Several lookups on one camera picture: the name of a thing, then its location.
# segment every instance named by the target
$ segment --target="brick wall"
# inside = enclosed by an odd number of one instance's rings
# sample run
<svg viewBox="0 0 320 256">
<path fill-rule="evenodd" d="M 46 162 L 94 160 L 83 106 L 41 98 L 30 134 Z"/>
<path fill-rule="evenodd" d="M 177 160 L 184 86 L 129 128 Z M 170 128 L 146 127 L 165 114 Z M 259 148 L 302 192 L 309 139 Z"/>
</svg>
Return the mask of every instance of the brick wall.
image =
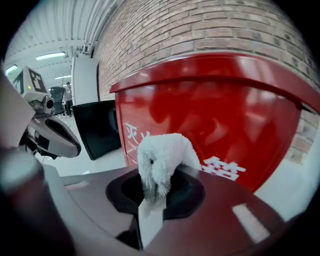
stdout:
<svg viewBox="0 0 320 256">
<path fill-rule="evenodd" d="M 112 84 L 155 62 L 215 51 L 274 60 L 320 92 L 318 67 L 301 34 L 270 0 L 124 0 L 94 52 L 100 99 L 114 99 Z M 301 112 L 286 156 L 297 163 L 309 151 L 319 123 L 308 122 L 306 115 Z"/>
</svg>

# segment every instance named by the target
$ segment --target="white fur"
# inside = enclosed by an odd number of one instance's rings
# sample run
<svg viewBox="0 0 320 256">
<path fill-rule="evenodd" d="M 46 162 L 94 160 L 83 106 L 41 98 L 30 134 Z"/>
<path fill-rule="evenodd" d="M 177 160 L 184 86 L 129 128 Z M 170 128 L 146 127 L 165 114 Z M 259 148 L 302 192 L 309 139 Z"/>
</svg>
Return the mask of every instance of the white fur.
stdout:
<svg viewBox="0 0 320 256">
<path fill-rule="evenodd" d="M 167 195 L 171 187 L 170 178 L 180 164 L 201 169 L 191 142 L 183 135 L 172 133 L 147 136 L 142 140 L 138 146 L 138 169 L 144 197 L 150 204 Z"/>
</svg>

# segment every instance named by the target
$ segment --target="white robot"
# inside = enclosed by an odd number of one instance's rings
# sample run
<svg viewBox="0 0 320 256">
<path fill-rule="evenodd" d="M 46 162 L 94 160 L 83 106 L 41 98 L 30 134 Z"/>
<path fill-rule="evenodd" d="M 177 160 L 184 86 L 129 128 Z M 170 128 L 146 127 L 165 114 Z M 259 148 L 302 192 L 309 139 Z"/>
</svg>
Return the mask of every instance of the white robot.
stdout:
<svg viewBox="0 0 320 256">
<path fill-rule="evenodd" d="M 53 159 L 78 156 L 81 145 L 71 129 L 54 116 L 54 99 L 48 93 L 42 76 L 25 66 L 13 85 L 35 111 L 19 147 Z"/>
</svg>

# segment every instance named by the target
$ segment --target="black pants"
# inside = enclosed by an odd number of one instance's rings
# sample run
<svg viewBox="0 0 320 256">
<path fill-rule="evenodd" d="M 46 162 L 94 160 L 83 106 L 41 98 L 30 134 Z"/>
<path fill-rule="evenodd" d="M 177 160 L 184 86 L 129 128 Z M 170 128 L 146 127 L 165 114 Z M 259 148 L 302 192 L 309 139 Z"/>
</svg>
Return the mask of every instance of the black pants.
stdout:
<svg viewBox="0 0 320 256">
<path fill-rule="evenodd" d="M 72 100 L 68 100 L 66 103 L 65 103 L 65 111 L 66 111 L 66 114 L 68 116 L 71 117 L 71 107 L 73 106 L 72 104 Z"/>
</svg>

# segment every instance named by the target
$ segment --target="white strip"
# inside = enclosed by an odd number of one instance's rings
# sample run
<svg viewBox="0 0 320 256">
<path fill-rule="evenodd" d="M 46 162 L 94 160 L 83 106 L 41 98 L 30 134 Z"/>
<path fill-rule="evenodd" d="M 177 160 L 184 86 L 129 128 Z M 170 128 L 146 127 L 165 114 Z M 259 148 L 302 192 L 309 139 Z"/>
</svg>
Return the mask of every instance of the white strip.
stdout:
<svg viewBox="0 0 320 256">
<path fill-rule="evenodd" d="M 256 244 L 266 239 L 270 233 L 263 224 L 253 215 L 245 204 L 232 207 L 232 211 L 239 222 Z"/>
<path fill-rule="evenodd" d="M 66 188 L 66 190 L 77 190 L 77 189 L 82 189 L 85 188 L 86 186 L 88 186 L 89 183 L 86 181 L 81 181 L 79 183 L 76 184 L 71 184 L 71 185 L 66 185 L 64 186 Z"/>
</svg>

